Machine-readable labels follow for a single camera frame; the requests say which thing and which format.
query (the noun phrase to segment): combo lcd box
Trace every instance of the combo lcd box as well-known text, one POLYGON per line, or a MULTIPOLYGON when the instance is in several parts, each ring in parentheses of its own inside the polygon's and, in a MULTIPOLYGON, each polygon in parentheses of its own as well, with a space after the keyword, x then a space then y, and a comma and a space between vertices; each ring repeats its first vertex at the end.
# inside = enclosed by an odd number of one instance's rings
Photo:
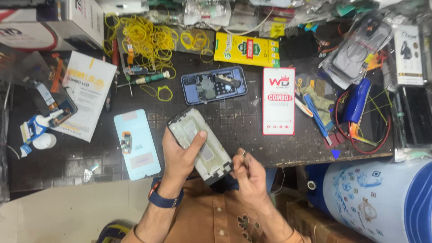
POLYGON ((0 43, 21 51, 102 49, 104 12, 94 0, 0 10, 0 43))
POLYGON ((294 135, 294 68, 264 68, 263 135, 294 135))

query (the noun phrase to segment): workbench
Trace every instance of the workbench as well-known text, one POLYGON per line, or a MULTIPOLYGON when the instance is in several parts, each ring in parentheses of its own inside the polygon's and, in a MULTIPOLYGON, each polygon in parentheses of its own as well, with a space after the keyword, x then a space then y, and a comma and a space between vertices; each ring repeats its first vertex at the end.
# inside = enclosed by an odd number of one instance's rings
MULTIPOLYGON (((112 109, 110 112, 102 110, 91 143, 50 131, 57 137, 57 144, 54 148, 34 149, 21 160, 18 160, 9 150, 10 191, 19 192, 85 184, 84 170, 90 169, 95 164, 98 164, 99 167, 93 172, 93 179, 88 183, 129 179, 113 117, 137 109, 144 109, 147 114, 161 164, 161 173, 153 176, 160 176, 164 170, 162 137, 166 122, 187 108, 180 83, 181 76, 237 65, 218 61, 204 64, 200 61, 199 55, 178 52, 173 52, 171 60, 177 70, 177 76, 172 80, 161 80, 149 84, 156 90, 158 86, 168 85, 173 92, 171 101, 159 101, 141 90, 139 86, 132 87, 133 97, 130 95, 128 86, 119 88, 117 94, 113 87, 112 109)), ((281 66, 288 67, 292 64, 297 74, 316 74, 318 64, 322 60, 322 58, 308 58, 282 61, 281 66)), ((390 132, 385 144, 375 154, 361 154, 354 150, 349 142, 345 142, 333 148, 341 151, 340 157, 335 160, 331 151, 325 148, 323 137, 314 120, 300 112, 298 108, 295 112, 294 136, 263 136, 261 100, 263 68, 241 66, 248 86, 248 93, 245 96, 197 105, 230 155, 234 155, 236 150, 242 147, 265 167, 308 165, 393 155, 393 132, 390 132)), ((126 83, 126 79, 124 75, 120 75, 119 84, 123 83, 126 83)), ((337 94, 327 95, 326 98, 336 101, 337 94)), ((22 145, 19 126, 35 114, 38 114, 38 110, 33 100, 26 96, 24 88, 15 86, 13 109, 10 111, 8 145, 18 153, 22 145)), ((361 143, 358 146, 363 150, 372 149, 361 143)))

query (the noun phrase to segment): wristwatch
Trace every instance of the wristwatch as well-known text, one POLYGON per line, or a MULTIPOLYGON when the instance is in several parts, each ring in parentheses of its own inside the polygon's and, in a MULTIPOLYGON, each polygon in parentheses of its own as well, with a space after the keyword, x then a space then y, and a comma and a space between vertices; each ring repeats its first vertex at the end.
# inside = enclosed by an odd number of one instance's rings
POLYGON ((151 188, 150 193, 149 193, 149 201, 160 208, 175 208, 175 207, 177 207, 183 198, 183 189, 181 189, 180 195, 178 195, 177 198, 166 199, 166 198, 159 196, 159 194, 157 193, 157 190, 158 190, 160 184, 161 184, 161 181, 159 180, 151 188))

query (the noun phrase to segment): blue watch strap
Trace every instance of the blue watch strap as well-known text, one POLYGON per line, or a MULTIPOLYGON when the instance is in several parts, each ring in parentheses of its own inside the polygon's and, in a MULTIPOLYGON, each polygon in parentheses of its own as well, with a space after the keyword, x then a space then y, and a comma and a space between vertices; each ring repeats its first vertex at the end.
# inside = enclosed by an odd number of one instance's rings
POLYGON ((153 191, 149 197, 149 201, 160 208, 175 208, 180 204, 182 199, 183 199, 183 189, 181 189, 178 198, 175 199, 163 198, 159 196, 157 190, 153 191))

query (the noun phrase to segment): blue triangle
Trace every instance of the blue triangle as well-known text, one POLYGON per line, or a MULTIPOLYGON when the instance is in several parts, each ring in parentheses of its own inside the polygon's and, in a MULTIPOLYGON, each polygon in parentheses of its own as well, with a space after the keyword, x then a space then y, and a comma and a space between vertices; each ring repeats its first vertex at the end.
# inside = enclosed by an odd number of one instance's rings
POLYGON ((333 157, 335 158, 335 159, 338 159, 339 158, 339 155, 340 155, 340 151, 339 150, 331 150, 331 153, 333 154, 333 157))

